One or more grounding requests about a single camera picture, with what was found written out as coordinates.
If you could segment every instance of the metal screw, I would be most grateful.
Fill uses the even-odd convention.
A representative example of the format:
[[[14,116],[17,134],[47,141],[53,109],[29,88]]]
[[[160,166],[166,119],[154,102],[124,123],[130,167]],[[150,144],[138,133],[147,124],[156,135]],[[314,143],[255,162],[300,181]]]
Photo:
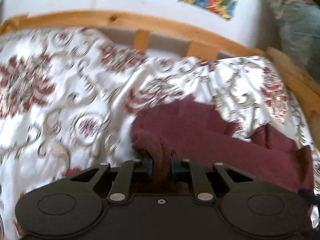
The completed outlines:
[[[164,199],[159,199],[158,200],[158,204],[165,204],[165,203],[166,203],[166,201]]]
[[[114,193],[110,196],[110,199],[113,201],[123,201],[125,199],[125,195],[122,193]]]
[[[210,193],[200,193],[197,198],[201,201],[209,201],[213,199],[213,195]]]

